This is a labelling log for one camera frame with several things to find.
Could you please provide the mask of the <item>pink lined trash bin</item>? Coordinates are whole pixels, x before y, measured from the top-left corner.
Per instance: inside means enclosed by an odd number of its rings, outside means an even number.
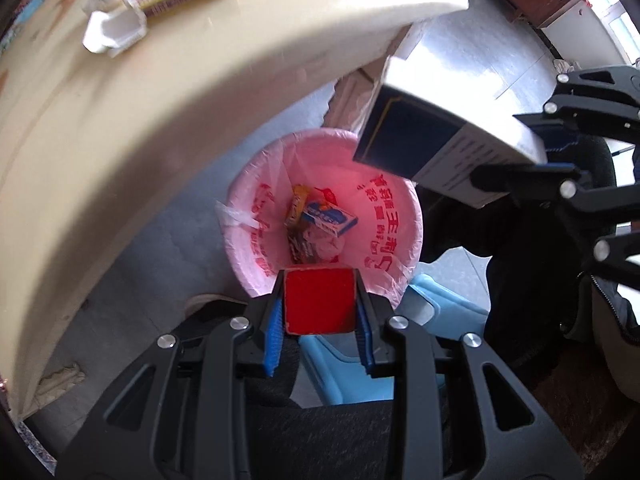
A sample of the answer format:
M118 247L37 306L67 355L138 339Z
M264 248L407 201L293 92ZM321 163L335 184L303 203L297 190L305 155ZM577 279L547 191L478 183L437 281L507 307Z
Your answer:
M356 134L294 132L259 151L216 206L232 270L252 297L294 264L342 264L398 306L420 256L411 182L354 162Z

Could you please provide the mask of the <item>cream coffee table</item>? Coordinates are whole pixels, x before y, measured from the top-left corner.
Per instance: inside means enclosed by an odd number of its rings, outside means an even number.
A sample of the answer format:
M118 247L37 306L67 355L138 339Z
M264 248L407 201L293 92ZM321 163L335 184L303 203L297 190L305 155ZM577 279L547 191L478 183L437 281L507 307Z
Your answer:
M1 377L22 418L93 286L202 168L468 0L198 0L117 56L84 0L44 0L1 55Z

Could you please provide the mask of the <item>blue and white carton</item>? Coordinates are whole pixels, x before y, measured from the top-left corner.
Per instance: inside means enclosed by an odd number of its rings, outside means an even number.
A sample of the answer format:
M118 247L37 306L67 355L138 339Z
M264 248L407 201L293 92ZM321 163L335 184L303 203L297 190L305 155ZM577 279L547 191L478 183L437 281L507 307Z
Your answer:
M359 136L354 161L482 208L503 192L472 185L484 165L543 165L544 142L526 125L465 89L459 78L427 86L409 63L389 58Z

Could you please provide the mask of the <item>small red cardboard box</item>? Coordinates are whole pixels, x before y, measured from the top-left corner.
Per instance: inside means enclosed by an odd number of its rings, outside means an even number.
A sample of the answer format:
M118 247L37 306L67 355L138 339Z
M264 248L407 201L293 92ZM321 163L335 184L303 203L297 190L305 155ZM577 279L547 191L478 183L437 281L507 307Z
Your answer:
M351 268L308 266L286 270L284 325L290 335L350 333L356 327L356 275Z

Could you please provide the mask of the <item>person's black trouser leg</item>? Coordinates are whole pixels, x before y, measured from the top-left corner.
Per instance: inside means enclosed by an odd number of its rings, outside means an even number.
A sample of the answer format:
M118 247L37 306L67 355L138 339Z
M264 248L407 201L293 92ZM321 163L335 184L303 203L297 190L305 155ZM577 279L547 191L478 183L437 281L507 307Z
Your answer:
M553 211L520 207L511 194L474 208L419 186L421 259L463 247L489 260L488 344L529 388L563 364L583 380L610 382L639 399L639 321L625 286L597 278L563 250Z

